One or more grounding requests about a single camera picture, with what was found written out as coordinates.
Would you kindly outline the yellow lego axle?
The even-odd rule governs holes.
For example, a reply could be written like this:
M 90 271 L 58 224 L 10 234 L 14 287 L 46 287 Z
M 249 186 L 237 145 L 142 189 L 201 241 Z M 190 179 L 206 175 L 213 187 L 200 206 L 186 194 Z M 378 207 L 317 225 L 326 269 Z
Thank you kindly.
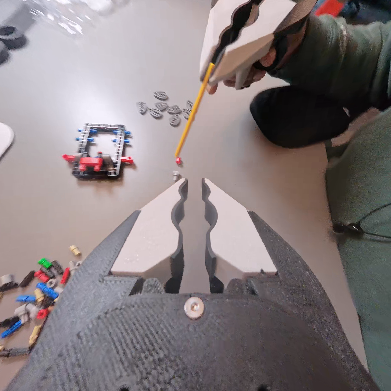
M 208 86 L 208 82 L 209 82 L 209 78 L 211 76 L 211 73 L 212 71 L 214 70 L 214 67 L 215 67 L 215 64 L 210 62 L 209 65 L 208 65 L 208 68 L 207 68 L 207 71 L 206 71 L 206 74 L 203 78 L 203 81 L 202 81 L 202 84 L 200 86 L 200 89 L 199 89 L 199 92 L 198 92 L 198 96 L 193 104 L 193 108 L 188 116 L 188 120 L 187 120 L 187 123 L 184 127 L 184 130 L 183 130 L 183 133 L 181 135 L 181 138 L 180 138 L 180 141 L 179 141 L 179 144 L 176 148 L 176 151 L 175 151 L 175 158 L 179 158 L 180 157 L 180 154 L 181 154 L 181 151 L 183 149 L 183 146 L 186 142 L 186 139 L 188 137 L 188 134 L 189 134 L 189 131 L 191 129 L 191 126 L 193 124 L 193 121 L 195 120 L 195 116 L 197 114 L 197 111 L 198 111 L 198 108 L 201 104 L 201 101 L 203 99 L 203 96 L 204 96 L 204 93 L 206 91 L 206 88 Z

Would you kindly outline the person's green hoodie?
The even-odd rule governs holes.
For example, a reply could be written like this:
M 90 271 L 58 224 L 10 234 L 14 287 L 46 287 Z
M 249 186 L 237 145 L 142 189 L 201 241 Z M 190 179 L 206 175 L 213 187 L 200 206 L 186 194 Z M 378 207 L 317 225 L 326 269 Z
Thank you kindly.
M 343 146 L 325 179 L 332 222 L 360 223 L 364 234 L 339 235 L 338 248 L 360 318 L 369 371 L 390 390 L 391 112 L 381 112 Z

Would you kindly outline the pile of mixed lego pieces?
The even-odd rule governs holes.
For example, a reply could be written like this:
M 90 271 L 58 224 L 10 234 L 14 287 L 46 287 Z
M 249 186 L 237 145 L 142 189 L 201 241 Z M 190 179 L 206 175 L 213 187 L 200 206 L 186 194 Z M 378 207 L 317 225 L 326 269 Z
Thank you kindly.
M 37 262 L 38 269 L 30 271 L 20 282 L 16 281 L 13 274 L 1 276 L 1 298 L 9 291 L 25 291 L 33 282 L 37 282 L 32 294 L 20 294 L 16 297 L 18 306 L 14 315 L 1 320 L 1 359 L 29 355 L 36 345 L 44 324 L 58 303 L 67 282 L 83 263 L 82 253 L 77 246 L 72 245 L 69 250 L 75 260 L 70 261 L 67 267 L 62 267 L 56 260 L 41 258 Z M 34 327 L 26 347 L 9 348 L 4 345 L 7 338 L 29 324 L 33 324 Z

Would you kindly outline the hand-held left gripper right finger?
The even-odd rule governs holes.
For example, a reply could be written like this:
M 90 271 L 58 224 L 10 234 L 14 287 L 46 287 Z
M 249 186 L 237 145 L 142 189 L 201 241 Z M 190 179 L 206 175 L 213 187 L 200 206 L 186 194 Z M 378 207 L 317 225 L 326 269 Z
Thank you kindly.
M 207 178 L 201 189 L 210 226 L 205 250 L 210 292 L 223 293 L 233 279 L 277 275 L 249 210 Z

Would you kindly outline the red and blue object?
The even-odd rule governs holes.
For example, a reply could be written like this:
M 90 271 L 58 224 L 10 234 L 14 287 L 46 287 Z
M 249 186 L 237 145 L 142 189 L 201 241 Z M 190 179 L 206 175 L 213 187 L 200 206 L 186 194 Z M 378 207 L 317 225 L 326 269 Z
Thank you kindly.
M 353 18 L 359 11 L 360 2 L 358 0 L 320 0 L 316 3 L 313 14 Z

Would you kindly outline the pile of grey lego cams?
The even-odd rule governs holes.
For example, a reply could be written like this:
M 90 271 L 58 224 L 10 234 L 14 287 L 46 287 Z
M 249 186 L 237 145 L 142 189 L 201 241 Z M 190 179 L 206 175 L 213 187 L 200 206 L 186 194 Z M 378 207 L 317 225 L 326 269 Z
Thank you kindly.
M 140 115 L 149 114 L 155 120 L 162 120 L 164 115 L 168 115 L 169 125 L 178 128 L 182 120 L 188 120 L 194 103 L 191 100 L 185 102 L 184 107 L 169 103 L 169 96 L 165 91 L 158 90 L 153 93 L 155 102 L 148 106 L 144 101 L 135 103 L 136 109 Z

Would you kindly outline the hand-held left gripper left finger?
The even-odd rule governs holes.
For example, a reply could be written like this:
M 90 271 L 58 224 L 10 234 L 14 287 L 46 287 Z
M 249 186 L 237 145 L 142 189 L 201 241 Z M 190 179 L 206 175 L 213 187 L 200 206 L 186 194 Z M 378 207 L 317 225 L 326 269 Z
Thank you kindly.
M 180 223 L 187 197 L 188 180 L 182 178 L 138 211 L 112 275 L 156 278 L 166 293 L 179 292 L 184 271 Z

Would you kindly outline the white flat object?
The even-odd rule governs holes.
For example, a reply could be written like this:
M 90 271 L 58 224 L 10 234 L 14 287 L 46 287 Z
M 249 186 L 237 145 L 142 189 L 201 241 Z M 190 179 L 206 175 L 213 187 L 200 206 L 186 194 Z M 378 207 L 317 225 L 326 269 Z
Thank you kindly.
M 14 142 L 14 131 L 10 126 L 0 123 L 0 159 L 2 159 Z

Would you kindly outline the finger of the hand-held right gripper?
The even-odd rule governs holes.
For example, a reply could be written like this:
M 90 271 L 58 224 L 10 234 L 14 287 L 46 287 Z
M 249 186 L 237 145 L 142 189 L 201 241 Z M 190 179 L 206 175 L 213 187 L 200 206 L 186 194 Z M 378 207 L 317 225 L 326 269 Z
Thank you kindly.
M 235 76 L 236 90 L 244 87 L 252 64 L 269 51 L 297 5 L 289 0 L 217 1 L 207 22 L 207 66 L 214 64 L 208 84 Z
M 209 82 L 235 77 L 245 82 L 254 56 L 254 1 L 222 0 L 211 8 L 199 63 L 202 81 L 210 62 L 215 64 Z

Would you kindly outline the clear plastic bag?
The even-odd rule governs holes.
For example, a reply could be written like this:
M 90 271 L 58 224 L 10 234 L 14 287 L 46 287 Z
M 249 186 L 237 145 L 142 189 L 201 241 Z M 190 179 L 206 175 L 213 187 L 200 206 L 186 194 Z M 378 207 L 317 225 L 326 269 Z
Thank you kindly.
M 126 7 L 129 0 L 21 1 L 34 21 L 45 21 L 71 36 L 84 36 L 105 17 Z

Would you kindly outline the person's black trouser leg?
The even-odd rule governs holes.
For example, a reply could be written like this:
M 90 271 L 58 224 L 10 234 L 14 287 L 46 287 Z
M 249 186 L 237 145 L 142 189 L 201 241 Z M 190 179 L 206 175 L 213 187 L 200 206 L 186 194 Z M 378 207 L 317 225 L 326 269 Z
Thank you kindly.
M 338 137 L 368 109 L 367 104 L 342 104 L 292 85 L 262 91 L 250 104 L 250 113 L 266 139 L 288 149 Z

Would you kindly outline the person's right forearm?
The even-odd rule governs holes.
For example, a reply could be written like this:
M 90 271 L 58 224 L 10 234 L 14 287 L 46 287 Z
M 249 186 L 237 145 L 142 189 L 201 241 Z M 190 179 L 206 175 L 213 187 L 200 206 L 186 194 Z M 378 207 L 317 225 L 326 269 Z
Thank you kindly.
M 391 22 L 350 25 L 311 16 L 295 53 L 272 77 L 347 108 L 385 110 L 391 100 Z

